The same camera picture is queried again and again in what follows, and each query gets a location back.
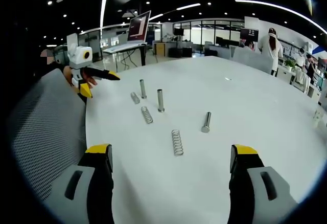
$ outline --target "cable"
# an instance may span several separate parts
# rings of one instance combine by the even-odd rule
[[[122,54],[123,54],[124,59],[121,60],[121,63],[125,66],[125,67],[124,67],[124,70],[126,70],[126,67],[128,67],[128,70],[129,70],[129,65],[126,64],[126,58],[125,58],[125,56],[124,56],[124,52],[123,52]]]
[[[135,66],[135,67],[137,67],[137,65],[132,61],[132,59],[131,59],[131,55],[133,54],[135,52],[135,50],[131,53],[131,54],[128,54],[128,57],[129,57],[129,60],[133,63],[133,65]]]

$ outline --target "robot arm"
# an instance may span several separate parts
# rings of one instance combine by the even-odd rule
[[[89,76],[93,76],[97,79],[107,79],[107,80],[120,80],[119,76],[107,70],[98,70],[88,67],[92,64],[92,48],[77,46],[73,44],[68,50],[69,57],[69,67],[72,69],[72,85],[79,90],[81,95],[92,98],[91,90],[83,79],[82,71]]]

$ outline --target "metal pin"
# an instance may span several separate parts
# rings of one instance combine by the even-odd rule
[[[160,113],[163,113],[165,109],[164,109],[164,99],[162,98],[162,89],[158,89],[157,92],[158,92],[158,105],[159,105],[158,111]]]
[[[201,129],[201,131],[203,133],[209,133],[209,131],[210,131],[210,127],[209,127],[209,125],[210,125],[210,118],[211,118],[211,112],[208,111],[206,113],[206,118],[205,118],[204,126]]]
[[[139,81],[139,83],[141,85],[141,94],[142,94],[141,97],[142,97],[142,99],[146,99],[147,98],[147,95],[145,94],[144,80],[141,79]]]

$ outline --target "table leg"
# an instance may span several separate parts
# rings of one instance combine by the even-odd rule
[[[145,65],[145,51],[146,51],[146,46],[141,47],[139,49],[140,53],[141,53],[141,65],[144,66]]]

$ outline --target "desk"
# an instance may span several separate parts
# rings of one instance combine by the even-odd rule
[[[147,48],[146,48],[146,44],[140,45],[140,46],[136,46],[135,48],[130,48],[130,49],[124,49],[124,50],[118,50],[115,53],[112,54],[118,54],[118,53],[125,53],[125,52],[129,52],[129,51],[133,51],[136,49],[139,49],[140,55],[141,55],[141,65],[145,65],[145,57],[146,57],[146,52],[147,52]],[[102,52],[107,53],[107,54],[111,54],[110,52],[108,52],[108,49],[104,49],[102,50]],[[117,66],[117,61],[116,62],[116,72],[118,72],[118,66]]]
[[[147,65],[120,77],[99,81],[86,109],[88,147],[112,144],[116,223],[227,223],[232,144],[257,150],[290,184],[297,202],[321,173],[326,149],[313,129],[317,104],[262,71],[207,56]],[[164,113],[157,111],[159,88]],[[144,105],[152,124],[144,121]],[[207,111],[211,130],[202,133]],[[181,133],[180,157],[173,154],[173,129]]]

